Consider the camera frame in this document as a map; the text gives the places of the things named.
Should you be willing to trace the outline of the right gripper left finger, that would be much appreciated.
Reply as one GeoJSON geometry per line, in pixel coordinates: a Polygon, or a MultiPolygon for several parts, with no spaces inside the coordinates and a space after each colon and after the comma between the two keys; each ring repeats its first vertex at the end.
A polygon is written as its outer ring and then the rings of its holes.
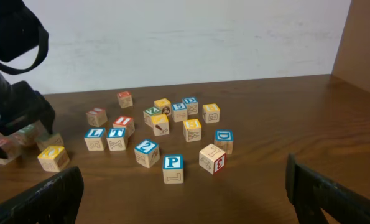
{"type": "Polygon", "coordinates": [[[0,203],[0,223],[75,223],[83,191],[79,167],[70,167],[0,203]]]}

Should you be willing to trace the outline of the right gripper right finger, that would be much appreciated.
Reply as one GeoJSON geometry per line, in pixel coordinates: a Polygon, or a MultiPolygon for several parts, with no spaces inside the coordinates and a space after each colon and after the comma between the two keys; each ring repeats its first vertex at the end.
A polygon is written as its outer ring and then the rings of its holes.
{"type": "Polygon", "coordinates": [[[324,212],[339,223],[370,224],[370,200],[295,160],[287,158],[285,188],[300,223],[327,223],[324,212]]]}

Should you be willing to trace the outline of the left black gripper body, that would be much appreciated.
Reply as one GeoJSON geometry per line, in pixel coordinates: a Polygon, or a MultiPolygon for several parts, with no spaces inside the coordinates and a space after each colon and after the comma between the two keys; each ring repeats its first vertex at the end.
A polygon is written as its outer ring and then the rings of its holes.
{"type": "Polygon", "coordinates": [[[13,85],[3,81],[0,86],[0,133],[8,136],[37,121],[48,133],[53,133],[55,110],[51,104],[25,81],[13,85]]]}

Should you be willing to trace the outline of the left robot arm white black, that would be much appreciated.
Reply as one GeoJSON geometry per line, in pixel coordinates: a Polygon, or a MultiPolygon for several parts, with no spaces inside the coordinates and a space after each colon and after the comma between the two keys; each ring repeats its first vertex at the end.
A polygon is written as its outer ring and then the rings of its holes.
{"type": "Polygon", "coordinates": [[[0,0],[0,133],[9,136],[40,121],[53,132],[55,110],[25,81],[11,85],[3,74],[19,75],[38,67],[47,57],[49,33],[23,0],[0,0]],[[18,69],[7,63],[38,48],[28,68],[18,69]]]}

